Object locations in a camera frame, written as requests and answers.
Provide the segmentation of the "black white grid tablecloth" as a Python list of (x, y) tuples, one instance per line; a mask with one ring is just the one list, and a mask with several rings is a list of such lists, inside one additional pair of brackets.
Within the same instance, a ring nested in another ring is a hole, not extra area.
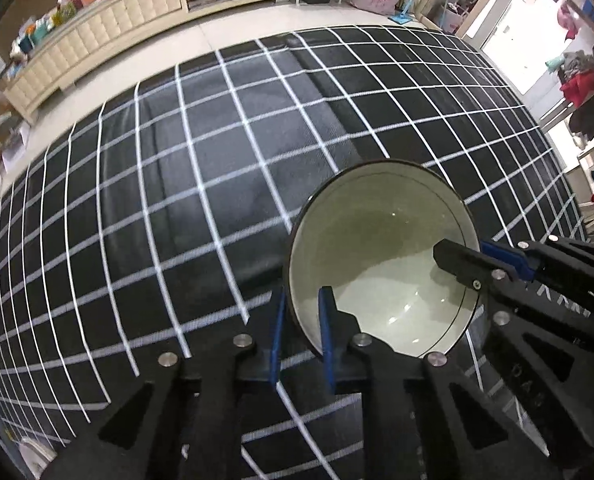
[(65, 451), (159, 359), (271, 312), (291, 227), (363, 162), (415, 162), (482, 240), (585, 230), (551, 141), (483, 53), (343, 25), (238, 44), (131, 84), (0, 197), (0, 479)]

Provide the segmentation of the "cream tufted tv cabinet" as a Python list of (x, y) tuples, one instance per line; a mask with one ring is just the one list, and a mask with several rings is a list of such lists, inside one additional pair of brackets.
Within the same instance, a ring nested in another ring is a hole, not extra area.
[(4, 90), (29, 124), (56, 91), (140, 42), (189, 21), (265, 0), (216, 0), (189, 6), (189, 0), (98, 0), (51, 32)]

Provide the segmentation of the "green patterned ceramic bowl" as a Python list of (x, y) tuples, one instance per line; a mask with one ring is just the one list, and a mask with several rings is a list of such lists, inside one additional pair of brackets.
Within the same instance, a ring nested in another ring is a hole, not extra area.
[(313, 353), (323, 353), (324, 286), (361, 332), (399, 353), (454, 348), (478, 295), (435, 262), (442, 240), (480, 248), (460, 195), (414, 162), (363, 162), (320, 186), (294, 223), (284, 271), (291, 315)]

